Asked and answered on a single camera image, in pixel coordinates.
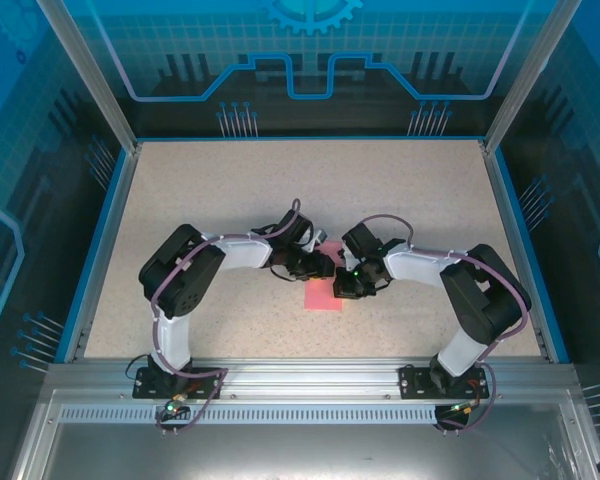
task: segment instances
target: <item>glass panel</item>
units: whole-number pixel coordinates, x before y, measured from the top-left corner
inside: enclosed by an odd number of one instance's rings
[[[0,0],[0,478],[53,359],[119,153],[36,3]]]
[[[137,135],[484,135],[554,0],[70,0]]]
[[[502,152],[568,353],[599,385],[600,2],[583,0]]]

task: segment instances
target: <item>red object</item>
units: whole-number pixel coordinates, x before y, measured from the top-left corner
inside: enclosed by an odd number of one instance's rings
[[[342,266],[342,259],[338,256],[338,251],[342,249],[342,242],[324,242],[317,250],[329,255],[336,264],[336,267]],[[305,283],[304,289],[304,308],[307,310],[342,310],[342,299],[333,296],[332,278],[314,278]]]

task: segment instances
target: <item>speckled tabletop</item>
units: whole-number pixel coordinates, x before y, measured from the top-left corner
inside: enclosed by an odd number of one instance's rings
[[[151,313],[138,272],[178,225],[242,233],[280,220],[294,197],[331,240],[368,215],[393,213],[412,222],[416,245],[487,243],[513,266],[475,141],[147,143],[85,356],[150,351]],[[370,227],[384,241],[406,238],[397,222]],[[192,316],[193,356],[431,356],[458,328],[446,293],[414,282],[345,301],[340,312],[305,310],[304,288],[268,270],[221,272]],[[538,355],[532,328],[494,354]]]

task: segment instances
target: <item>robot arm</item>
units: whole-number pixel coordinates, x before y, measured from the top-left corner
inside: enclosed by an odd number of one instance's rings
[[[460,329],[431,361],[431,380],[440,392],[461,379],[522,316],[515,298],[500,282],[448,252],[419,249],[400,239],[382,244],[364,224],[352,228],[343,240],[345,267],[336,269],[336,297],[373,296],[394,280],[412,280],[446,290]],[[527,310],[531,307],[529,295],[491,247],[478,245],[457,253],[494,269],[522,296]]]
[[[178,370],[190,368],[188,338],[191,312],[202,301],[218,271],[281,265],[298,280],[333,276],[333,260],[314,250],[324,242],[326,234],[314,229],[312,222],[301,214],[281,235],[260,238],[267,230],[275,232],[287,225],[294,213],[290,210],[278,224],[256,229],[243,238],[220,238],[203,248],[192,258],[190,265],[169,283],[158,299],[158,339],[161,353],[170,365]],[[215,235],[202,233],[188,224],[178,227],[140,271],[145,298],[151,301],[158,287],[182,258],[212,237]],[[151,354],[150,368],[171,376],[155,351]]]

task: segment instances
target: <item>perforated metal strip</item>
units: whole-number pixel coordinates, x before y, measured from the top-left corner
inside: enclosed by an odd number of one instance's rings
[[[186,423],[198,406],[184,418],[169,423]],[[61,423],[152,424],[162,407],[155,405],[69,405]],[[434,424],[435,407],[430,405],[212,405],[201,424],[343,425],[343,424]]]

